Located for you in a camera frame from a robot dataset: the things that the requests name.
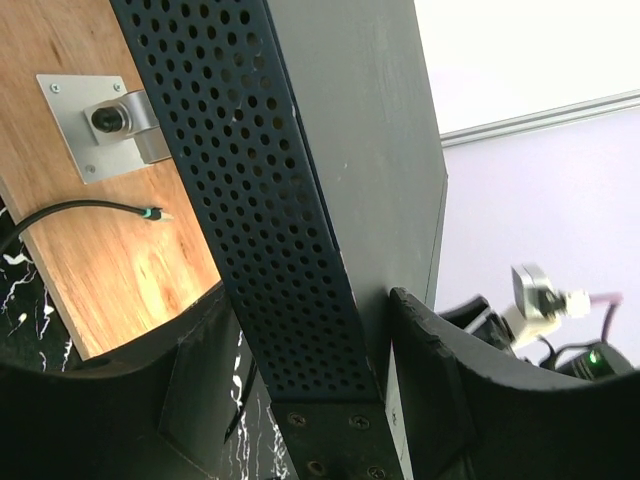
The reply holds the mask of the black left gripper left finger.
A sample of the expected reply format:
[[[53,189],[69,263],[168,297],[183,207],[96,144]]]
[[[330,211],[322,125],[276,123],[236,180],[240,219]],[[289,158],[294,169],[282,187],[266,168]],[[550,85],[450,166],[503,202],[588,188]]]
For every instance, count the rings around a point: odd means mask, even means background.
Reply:
[[[5,479],[213,479],[239,423],[239,323],[217,287],[67,372],[1,366]]]

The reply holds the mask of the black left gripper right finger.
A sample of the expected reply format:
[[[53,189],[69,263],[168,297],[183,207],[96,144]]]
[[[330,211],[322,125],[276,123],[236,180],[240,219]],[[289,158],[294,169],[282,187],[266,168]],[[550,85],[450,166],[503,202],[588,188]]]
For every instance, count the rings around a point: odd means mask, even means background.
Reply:
[[[635,479],[639,375],[590,382],[469,335],[390,293],[407,444],[418,479]]]

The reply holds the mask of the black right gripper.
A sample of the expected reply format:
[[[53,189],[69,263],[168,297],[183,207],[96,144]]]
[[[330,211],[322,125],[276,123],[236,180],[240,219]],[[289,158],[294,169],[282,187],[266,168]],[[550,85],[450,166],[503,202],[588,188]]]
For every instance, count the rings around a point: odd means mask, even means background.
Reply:
[[[476,295],[462,305],[439,312],[438,316],[495,349],[514,354],[512,330],[484,296]]]

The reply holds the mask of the grey network switch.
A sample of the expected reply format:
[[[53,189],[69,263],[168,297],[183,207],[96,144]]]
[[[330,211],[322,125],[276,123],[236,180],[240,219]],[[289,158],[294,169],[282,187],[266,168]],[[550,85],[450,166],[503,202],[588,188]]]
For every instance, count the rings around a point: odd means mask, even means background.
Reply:
[[[112,5],[299,478],[409,479],[389,293],[446,172],[410,1]]]

